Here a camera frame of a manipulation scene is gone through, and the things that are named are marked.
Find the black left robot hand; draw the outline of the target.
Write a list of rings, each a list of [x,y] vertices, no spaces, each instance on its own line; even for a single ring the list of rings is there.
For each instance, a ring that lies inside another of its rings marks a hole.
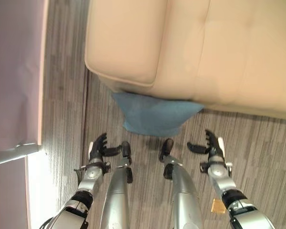
[[[92,142],[92,147],[89,149],[89,162],[93,160],[103,162],[103,157],[112,157],[120,154],[122,146],[107,147],[107,133],[103,133]]]

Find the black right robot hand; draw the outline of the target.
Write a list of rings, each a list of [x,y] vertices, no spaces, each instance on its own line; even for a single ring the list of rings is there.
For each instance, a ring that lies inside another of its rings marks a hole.
[[[194,145],[191,142],[187,142],[187,148],[193,153],[208,154],[208,158],[219,156],[224,159],[224,151],[220,147],[219,138],[208,129],[205,130],[205,134],[206,146]]]

